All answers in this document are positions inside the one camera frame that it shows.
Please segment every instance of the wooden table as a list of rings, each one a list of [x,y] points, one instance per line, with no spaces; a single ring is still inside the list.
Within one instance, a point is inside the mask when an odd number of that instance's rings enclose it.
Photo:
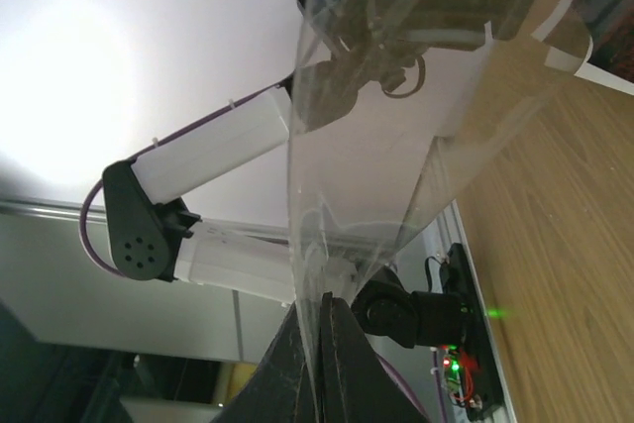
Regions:
[[[634,421],[634,97],[571,79],[458,204],[518,419]]]

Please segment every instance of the black servo bracket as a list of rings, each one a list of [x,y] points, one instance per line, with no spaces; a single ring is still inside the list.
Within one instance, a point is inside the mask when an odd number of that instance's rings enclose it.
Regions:
[[[387,336],[406,349],[458,346],[469,318],[464,308],[456,294],[407,292],[388,267],[368,281],[352,305],[366,334]]]
[[[110,253],[117,269],[136,280],[172,281],[180,242],[200,221],[182,199],[153,204],[132,170],[122,160],[103,172]]]
[[[474,383],[472,402],[466,402],[465,407],[470,421],[479,421],[504,403],[504,393],[488,337],[486,317],[463,245],[453,244],[450,247],[447,260],[441,266],[440,277],[443,292],[459,295],[470,315],[467,320],[465,341],[460,349],[477,366],[476,370],[471,370]],[[464,370],[460,370],[460,378],[463,392],[465,392],[467,389]]]

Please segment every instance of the white wall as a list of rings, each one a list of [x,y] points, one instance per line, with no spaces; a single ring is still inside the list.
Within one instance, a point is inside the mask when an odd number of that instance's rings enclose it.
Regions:
[[[2,0],[0,18],[0,195],[69,202],[152,137],[284,78],[301,24],[295,0]],[[285,226],[285,187],[279,150],[192,208]]]
[[[283,318],[279,303],[248,296],[242,306],[238,295],[240,314],[249,314],[238,323],[232,291],[111,276],[86,257],[76,230],[74,221],[0,214],[0,298],[34,337],[196,359],[260,360]],[[91,225],[90,232],[97,251],[106,253],[106,227]]]

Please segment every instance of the transparent plastic sheet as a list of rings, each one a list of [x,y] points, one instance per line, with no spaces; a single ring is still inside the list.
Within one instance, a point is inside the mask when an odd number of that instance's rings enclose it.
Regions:
[[[315,370],[323,293],[352,302],[548,104],[591,40],[572,0],[303,7],[288,190],[297,308]]]

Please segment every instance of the white plastic tube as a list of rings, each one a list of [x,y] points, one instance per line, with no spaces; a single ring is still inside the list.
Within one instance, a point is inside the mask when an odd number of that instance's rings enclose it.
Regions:
[[[140,156],[132,169],[152,203],[168,203],[288,141],[290,98],[271,88]]]
[[[290,251],[199,222],[180,245],[174,277],[214,284],[281,303],[295,300]]]

